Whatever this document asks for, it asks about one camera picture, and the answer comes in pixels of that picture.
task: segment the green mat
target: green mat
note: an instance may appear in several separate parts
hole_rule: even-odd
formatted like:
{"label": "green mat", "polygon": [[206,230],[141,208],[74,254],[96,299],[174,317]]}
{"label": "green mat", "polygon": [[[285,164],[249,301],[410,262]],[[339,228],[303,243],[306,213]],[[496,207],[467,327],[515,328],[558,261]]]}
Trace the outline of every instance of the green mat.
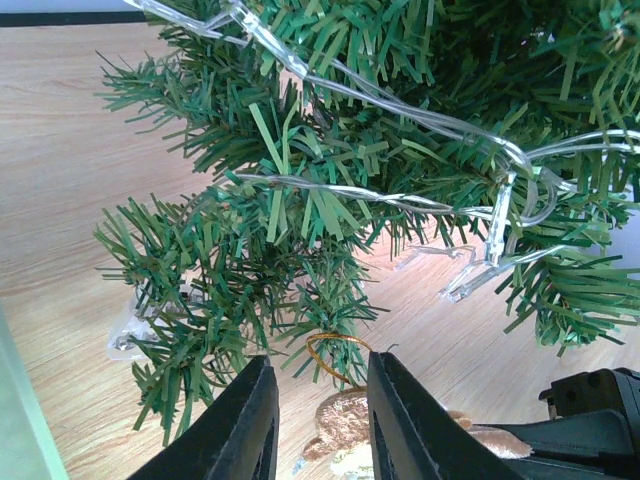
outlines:
{"label": "green mat", "polygon": [[68,480],[0,307],[0,478]]}

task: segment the wooden table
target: wooden table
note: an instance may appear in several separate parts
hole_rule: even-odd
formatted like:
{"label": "wooden table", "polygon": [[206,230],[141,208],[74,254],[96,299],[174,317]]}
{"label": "wooden table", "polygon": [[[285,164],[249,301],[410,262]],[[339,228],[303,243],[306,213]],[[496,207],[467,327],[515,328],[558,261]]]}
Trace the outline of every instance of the wooden table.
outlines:
{"label": "wooden table", "polygon": [[[95,50],[135,62],[143,49],[164,51],[152,29],[0,29],[0,44],[0,299],[71,478],[126,478],[159,451],[161,430],[157,418],[131,430],[139,394],[130,365],[105,353],[131,291],[94,270],[108,258],[92,232],[103,207],[149,192],[175,198],[209,178],[167,154],[161,133],[134,135],[143,125],[123,123],[133,111],[107,113],[93,96],[102,89]],[[392,351],[432,394],[479,422],[542,420],[537,395],[551,380],[600,367],[640,369],[640,329],[620,335],[625,347],[600,341],[558,359],[556,349],[536,346],[533,322],[502,333],[509,319],[491,285],[457,305],[437,298],[463,260],[422,256],[394,270],[388,245],[377,251],[367,260],[380,281],[367,291],[391,313],[363,338],[383,351],[397,344]],[[294,368],[278,369],[278,479],[290,478],[314,436],[314,409],[330,391],[329,379],[314,385],[310,371],[292,379]],[[325,463],[299,478],[331,476]]]}

